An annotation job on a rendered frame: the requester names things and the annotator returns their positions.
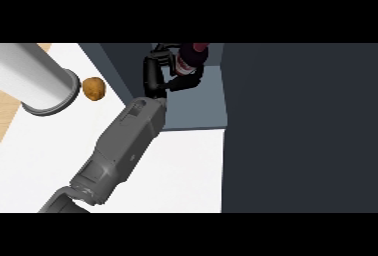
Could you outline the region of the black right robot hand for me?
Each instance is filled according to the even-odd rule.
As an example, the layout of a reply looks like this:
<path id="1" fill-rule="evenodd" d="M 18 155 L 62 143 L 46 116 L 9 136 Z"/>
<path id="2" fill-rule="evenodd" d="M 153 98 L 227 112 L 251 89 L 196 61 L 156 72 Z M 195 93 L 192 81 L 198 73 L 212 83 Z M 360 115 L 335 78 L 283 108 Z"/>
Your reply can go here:
<path id="1" fill-rule="evenodd" d="M 205 63 L 189 75 L 176 74 L 176 55 L 181 44 L 159 43 L 143 59 L 143 88 L 149 98 L 165 98 L 167 91 L 181 91 L 199 85 Z"/>

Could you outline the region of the dark red wine bottle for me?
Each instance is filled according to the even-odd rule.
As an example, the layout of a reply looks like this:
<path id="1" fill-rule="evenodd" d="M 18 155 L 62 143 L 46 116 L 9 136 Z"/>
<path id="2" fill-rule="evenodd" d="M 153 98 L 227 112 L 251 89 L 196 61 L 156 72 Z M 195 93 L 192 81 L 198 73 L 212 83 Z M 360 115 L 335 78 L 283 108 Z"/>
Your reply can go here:
<path id="1" fill-rule="evenodd" d="M 176 55 L 176 74 L 189 75 L 205 63 L 208 43 L 183 43 Z"/>

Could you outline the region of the white cylinder with grey rim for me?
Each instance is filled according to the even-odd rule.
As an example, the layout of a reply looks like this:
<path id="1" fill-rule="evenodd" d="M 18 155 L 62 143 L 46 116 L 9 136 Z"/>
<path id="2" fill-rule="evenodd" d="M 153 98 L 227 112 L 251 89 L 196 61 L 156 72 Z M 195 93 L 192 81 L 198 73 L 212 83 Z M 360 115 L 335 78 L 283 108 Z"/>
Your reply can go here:
<path id="1" fill-rule="evenodd" d="M 35 43 L 0 43 L 0 90 L 35 116 L 59 113 L 80 92 L 80 78 Z"/>

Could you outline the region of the brown potato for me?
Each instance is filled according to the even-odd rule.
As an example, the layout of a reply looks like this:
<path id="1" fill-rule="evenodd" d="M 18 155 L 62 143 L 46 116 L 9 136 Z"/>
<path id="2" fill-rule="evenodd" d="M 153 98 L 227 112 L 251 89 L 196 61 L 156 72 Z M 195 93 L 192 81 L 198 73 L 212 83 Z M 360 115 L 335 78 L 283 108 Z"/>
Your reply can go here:
<path id="1" fill-rule="evenodd" d="M 91 101 L 97 101 L 105 97 L 106 86 L 99 77 L 90 77 L 83 81 L 83 92 Z"/>

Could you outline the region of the dark grey cabinet door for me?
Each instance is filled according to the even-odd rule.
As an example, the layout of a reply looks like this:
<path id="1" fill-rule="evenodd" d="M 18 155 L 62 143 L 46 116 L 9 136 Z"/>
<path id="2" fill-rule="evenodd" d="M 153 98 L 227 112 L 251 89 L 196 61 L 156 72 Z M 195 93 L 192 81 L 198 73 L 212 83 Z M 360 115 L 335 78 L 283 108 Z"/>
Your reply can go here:
<path id="1" fill-rule="evenodd" d="M 378 44 L 229 43 L 221 209 L 378 212 Z"/>

